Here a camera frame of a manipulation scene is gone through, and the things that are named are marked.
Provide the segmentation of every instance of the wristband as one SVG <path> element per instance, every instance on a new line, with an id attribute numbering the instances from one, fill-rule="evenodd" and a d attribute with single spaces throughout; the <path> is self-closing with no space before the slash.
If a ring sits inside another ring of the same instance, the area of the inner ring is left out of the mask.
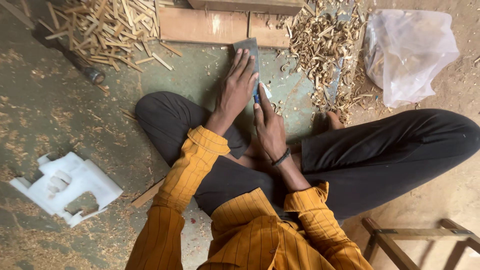
<path id="1" fill-rule="evenodd" d="M 276 167 L 280 165 L 284 160 L 286 160 L 290 156 L 291 150 L 290 148 L 287 148 L 287 151 L 285 154 L 277 161 L 277 162 L 272 162 L 272 166 Z"/>

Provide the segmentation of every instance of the striped shirt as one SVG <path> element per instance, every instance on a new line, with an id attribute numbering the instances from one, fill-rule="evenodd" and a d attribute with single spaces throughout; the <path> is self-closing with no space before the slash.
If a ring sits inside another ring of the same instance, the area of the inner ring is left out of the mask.
<path id="1" fill-rule="evenodd" d="M 203 128 L 191 129 L 147 222 L 126 270 L 181 270 L 180 233 L 185 210 L 227 140 Z M 260 188 L 238 196 L 212 214 L 208 260 L 199 270 L 363 270 L 372 269 L 358 246 L 338 226 L 325 204 L 328 183 L 288 194 L 285 211 L 298 212 L 301 226 L 283 221 Z"/>

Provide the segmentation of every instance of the man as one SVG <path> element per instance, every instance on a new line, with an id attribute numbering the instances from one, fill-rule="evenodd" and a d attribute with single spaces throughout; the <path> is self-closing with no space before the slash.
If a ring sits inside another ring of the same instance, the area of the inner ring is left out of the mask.
<path id="1" fill-rule="evenodd" d="M 182 269 L 181 213 L 192 196 L 212 218 L 208 260 L 198 269 L 372 269 L 337 220 L 408 192 L 480 148 L 480 128 L 444 110 L 349 128 L 329 112 L 331 131 L 287 146 L 283 118 L 262 85 L 252 138 L 232 123 L 252 97 L 254 63 L 248 50 L 237 51 L 213 112 L 169 92 L 138 102 L 138 122 L 171 170 L 127 270 Z M 251 169 L 257 164 L 270 173 Z"/>

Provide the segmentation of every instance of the black pants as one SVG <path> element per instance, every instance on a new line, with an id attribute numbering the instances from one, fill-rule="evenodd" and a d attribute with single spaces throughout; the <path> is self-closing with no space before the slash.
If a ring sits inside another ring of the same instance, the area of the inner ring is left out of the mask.
<path id="1" fill-rule="evenodd" d="M 205 124 L 210 112 L 177 94 L 156 92 L 137 103 L 138 123 L 172 166 L 190 128 Z M 251 135 L 235 126 L 225 134 L 239 158 Z M 302 171 L 311 185 L 328 181 L 327 205 L 338 220 L 386 203 L 455 167 L 480 148 L 480 128 L 446 110 L 410 110 L 371 123 L 302 140 Z M 208 215 L 224 202 L 260 187 L 277 214 L 288 193 L 280 177 L 219 157 L 194 198 Z"/>

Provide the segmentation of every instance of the styrofoam piece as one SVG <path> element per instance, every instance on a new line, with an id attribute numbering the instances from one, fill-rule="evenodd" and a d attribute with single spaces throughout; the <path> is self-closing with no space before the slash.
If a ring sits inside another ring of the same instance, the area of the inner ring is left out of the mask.
<path id="1" fill-rule="evenodd" d="M 101 212 L 107 210 L 107 205 L 122 194 L 123 190 L 113 182 L 91 160 L 83 160 L 70 152 L 65 157 L 54 161 L 48 159 L 48 154 L 37 161 L 38 169 L 43 176 L 31 184 L 23 177 L 13 178 L 10 184 L 29 197 L 48 214 L 58 216 L 73 227 Z M 83 211 L 72 215 L 65 207 L 84 192 L 90 191 L 98 204 L 98 211 L 84 217 Z"/>

